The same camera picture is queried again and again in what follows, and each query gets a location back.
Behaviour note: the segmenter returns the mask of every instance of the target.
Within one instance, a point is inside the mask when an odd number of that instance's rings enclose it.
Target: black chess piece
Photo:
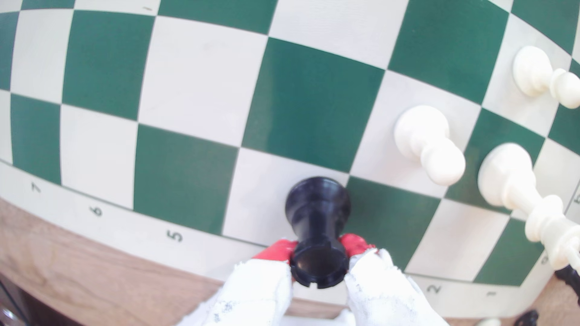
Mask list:
[[[538,318],[538,312],[536,310],[530,310],[521,315],[520,318],[518,318],[513,324],[513,326],[537,326]]]
[[[338,236],[349,215],[349,193],[332,179],[305,179],[290,190],[286,217],[298,236],[290,267],[298,283],[324,289],[343,280],[349,258]]]
[[[578,295],[578,306],[580,306],[580,276],[578,272],[572,266],[568,265],[561,270],[555,271],[554,274],[576,292],[576,295]]]

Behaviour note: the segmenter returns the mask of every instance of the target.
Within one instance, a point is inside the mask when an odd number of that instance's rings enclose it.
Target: wooden table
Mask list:
[[[127,255],[0,199],[0,273],[86,326],[170,326],[208,299],[220,282]],[[552,278],[533,307],[539,325],[580,324],[576,294]],[[335,317],[343,306],[295,299],[288,314]],[[448,320],[472,326],[475,320]],[[513,325],[514,318],[503,320]]]

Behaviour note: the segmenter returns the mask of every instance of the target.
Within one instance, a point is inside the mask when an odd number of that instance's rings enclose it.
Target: green square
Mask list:
[[[580,76],[580,64],[575,60],[572,60],[570,72]],[[580,155],[580,109],[558,106],[548,138]]]
[[[60,105],[12,94],[13,165],[60,184]]]
[[[277,0],[162,0],[159,15],[268,34]]]
[[[17,12],[0,13],[0,89],[10,90]]]
[[[154,19],[75,10],[63,102],[136,120]]]
[[[512,13],[572,53],[580,0],[514,0]]]
[[[440,200],[352,176],[346,188],[352,213],[345,233],[386,248],[395,265],[405,270]]]
[[[537,133],[482,108],[465,149],[465,173],[457,183],[449,187],[445,198],[509,214],[510,211],[506,208],[491,206],[481,196],[477,188],[479,167],[485,156],[503,143],[521,145],[535,164],[543,142],[544,138]]]
[[[21,9],[74,8],[75,0],[24,0]]]
[[[384,72],[270,38],[243,146],[348,172]]]
[[[520,286],[528,276],[544,247],[525,237],[525,222],[510,219],[494,250],[473,282]]]
[[[136,212],[220,234],[235,147],[139,125]]]
[[[389,70],[481,103],[507,17],[490,1],[409,0]]]

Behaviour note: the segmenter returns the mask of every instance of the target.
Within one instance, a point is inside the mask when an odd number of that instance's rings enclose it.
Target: printed number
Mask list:
[[[177,240],[177,242],[181,242],[181,240],[183,240],[182,235],[177,232],[171,233],[171,231],[167,230],[167,236],[173,240]]]
[[[40,188],[39,188],[39,187],[38,187],[36,184],[34,184],[34,182],[31,182],[31,184],[32,184],[32,190],[33,190],[33,191],[38,191],[38,192],[40,192]]]
[[[436,287],[435,285],[430,285],[427,288],[427,292],[431,292],[431,290],[433,290],[435,292],[435,294],[439,293],[439,291],[441,291],[441,287]]]
[[[101,211],[101,209],[98,207],[95,208],[89,207],[89,210],[95,213],[96,216],[101,216],[103,214],[103,211]]]

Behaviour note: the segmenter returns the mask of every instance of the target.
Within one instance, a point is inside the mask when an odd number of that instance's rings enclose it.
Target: white chess piece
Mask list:
[[[487,318],[477,323],[476,326],[502,326],[502,321],[497,318]]]
[[[394,137],[399,151],[419,161],[433,182],[449,186],[463,176],[465,157],[449,139],[449,123],[438,109],[421,105],[407,110],[397,120]]]
[[[525,46],[517,53],[513,78],[528,96],[539,96],[549,89],[563,106],[580,106],[580,78],[562,68],[554,70],[546,52],[535,46]]]
[[[528,215],[525,236],[541,241],[555,270],[569,264],[580,271],[580,225],[564,216],[560,197],[540,196],[525,149],[514,143],[493,149],[481,163],[477,186],[491,205],[519,208]]]

